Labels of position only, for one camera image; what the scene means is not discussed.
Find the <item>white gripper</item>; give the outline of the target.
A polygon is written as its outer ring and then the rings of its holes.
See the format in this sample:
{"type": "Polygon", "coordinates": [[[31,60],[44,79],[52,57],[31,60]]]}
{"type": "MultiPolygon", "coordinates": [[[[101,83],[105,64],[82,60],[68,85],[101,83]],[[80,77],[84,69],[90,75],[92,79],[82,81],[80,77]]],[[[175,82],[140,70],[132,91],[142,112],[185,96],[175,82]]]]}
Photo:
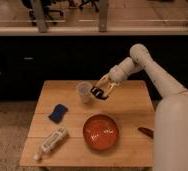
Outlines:
{"type": "Polygon", "coordinates": [[[107,84],[109,82],[109,77],[110,80],[113,82],[108,84],[107,90],[105,92],[106,97],[108,97],[113,91],[113,89],[117,86],[116,83],[121,83],[126,79],[126,75],[122,68],[119,65],[115,65],[109,70],[108,74],[105,74],[100,78],[100,80],[96,83],[96,86],[100,88],[103,85],[107,84]]]}

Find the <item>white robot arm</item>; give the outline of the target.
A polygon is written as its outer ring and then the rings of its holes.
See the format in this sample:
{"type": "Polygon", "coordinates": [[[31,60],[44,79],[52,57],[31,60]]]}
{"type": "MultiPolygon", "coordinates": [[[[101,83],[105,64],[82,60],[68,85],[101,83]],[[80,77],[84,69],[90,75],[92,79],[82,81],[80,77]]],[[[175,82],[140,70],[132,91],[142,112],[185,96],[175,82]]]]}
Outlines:
{"type": "Polygon", "coordinates": [[[162,97],[155,111],[152,171],[188,171],[188,89],[151,57],[143,44],[134,44],[130,56],[101,77],[108,84],[104,97],[130,75],[144,70],[162,97]]]}

